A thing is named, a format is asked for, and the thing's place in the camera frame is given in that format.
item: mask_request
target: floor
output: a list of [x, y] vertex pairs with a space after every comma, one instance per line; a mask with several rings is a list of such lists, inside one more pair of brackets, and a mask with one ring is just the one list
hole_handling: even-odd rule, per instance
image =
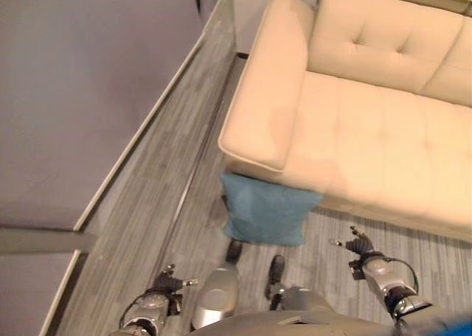
[[[202, 46], [133, 154], [127, 177], [117, 181], [116, 200], [98, 210], [110, 217], [94, 227], [100, 238], [56, 335], [114, 331], [126, 305], [167, 263], [176, 264], [175, 276], [203, 282], [223, 261], [229, 238], [222, 233], [227, 212], [218, 179], [224, 162], [217, 137], [245, 63], [235, 58], [234, 31], [227, 29], [230, 18], [221, 15], [208, 29], [226, 42]], [[204, 71], [203, 63], [209, 63]], [[331, 237], [351, 239], [352, 224], [364, 229], [378, 250], [409, 262], [426, 298], [452, 311], [472, 309], [471, 244], [315, 209], [304, 224], [304, 245], [244, 245], [236, 313], [268, 308], [263, 286], [272, 257], [281, 253], [286, 284], [316, 289], [340, 313], [391, 324], [365, 281], [352, 280], [347, 266], [352, 253], [328, 243]], [[398, 270], [411, 279], [406, 268]], [[184, 290], [182, 313], [167, 319], [164, 335], [188, 332], [197, 292], [198, 287]]]

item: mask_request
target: cream sofa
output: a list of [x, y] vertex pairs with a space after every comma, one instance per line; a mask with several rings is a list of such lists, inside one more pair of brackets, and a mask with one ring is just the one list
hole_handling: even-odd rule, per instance
[[454, 1], [272, 0], [218, 141], [228, 168], [472, 241], [472, 22]]

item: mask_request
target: blue pillow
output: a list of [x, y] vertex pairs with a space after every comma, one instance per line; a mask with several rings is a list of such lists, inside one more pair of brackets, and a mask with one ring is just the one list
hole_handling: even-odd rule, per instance
[[229, 210], [226, 235], [278, 245], [305, 242], [302, 222], [322, 195], [240, 175], [222, 174], [220, 179]]

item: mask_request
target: blue object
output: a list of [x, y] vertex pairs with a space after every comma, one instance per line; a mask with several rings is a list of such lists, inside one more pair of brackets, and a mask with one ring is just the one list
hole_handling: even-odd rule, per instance
[[302, 222], [322, 195], [241, 175], [222, 174], [220, 179], [229, 209], [226, 235], [278, 245], [305, 242]]
[[456, 327], [447, 331], [435, 332], [430, 336], [471, 336], [472, 335], [472, 321], [457, 325]]

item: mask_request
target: gray wall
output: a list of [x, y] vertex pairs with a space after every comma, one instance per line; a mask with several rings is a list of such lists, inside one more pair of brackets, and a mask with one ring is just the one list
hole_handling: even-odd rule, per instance
[[0, 256], [0, 335], [36, 336], [71, 253]]
[[0, 6], [0, 224], [71, 228], [200, 35], [195, 0]]

